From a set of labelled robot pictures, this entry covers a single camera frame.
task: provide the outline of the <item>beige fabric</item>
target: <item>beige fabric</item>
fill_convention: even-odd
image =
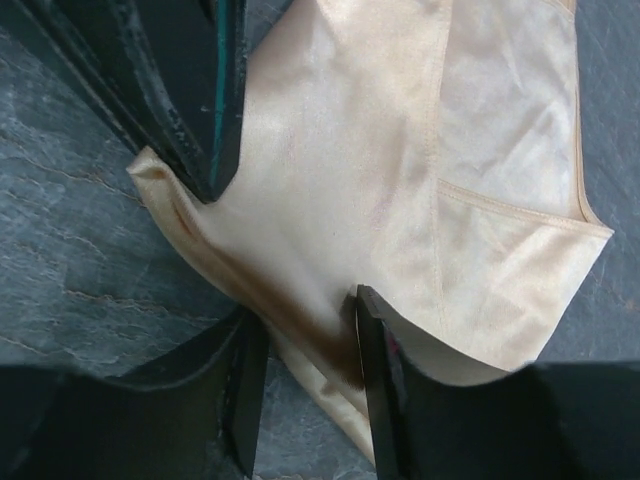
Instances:
[[[200,204],[149,149],[129,169],[169,241],[262,316],[371,460],[355,285],[513,370],[611,236],[584,193],[572,4],[296,0],[251,59],[222,198]],[[430,373],[483,381],[459,365]]]

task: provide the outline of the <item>table surface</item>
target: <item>table surface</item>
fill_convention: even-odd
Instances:
[[[258,42],[289,0],[253,0]],[[542,353],[640,358],[640,0],[579,0],[589,200],[616,234]],[[233,307],[170,247],[132,154],[0,30],[0,362],[120,374]],[[371,466],[271,359],[258,478],[370,479]]]

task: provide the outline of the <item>gray slate surface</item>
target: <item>gray slate surface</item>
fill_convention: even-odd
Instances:
[[[279,15],[253,0],[258,41]],[[640,358],[640,0],[580,0],[587,193],[616,230],[542,357]],[[0,31],[0,363],[119,374],[191,338],[232,303],[173,251],[124,168],[132,155]],[[263,479],[373,480],[276,359]]]

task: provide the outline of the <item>satin fabric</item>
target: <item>satin fabric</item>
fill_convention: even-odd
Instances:
[[[264,319],[371,461],[357,284],[417,327],[398,334],[427,373],[473,384],[419,332],[519,368],[612,234],[584,191],[574,7],[296,0],[250,60],[221,199],[198,202],[150,149],[129,168],[168,240]]]

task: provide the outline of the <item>black object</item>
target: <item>black object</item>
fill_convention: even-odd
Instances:
[[[640,479],[640,363],[532,364],[445,385],[409,357],[393,334],[409,322],[370,287],[357,314],[381,480]]]
[[[267,354],[240,307],[123,377],[0,367],[0,479],[251,478]]]
[[[2,0],[0,25],[202,202],[238,169],[246,0]]]

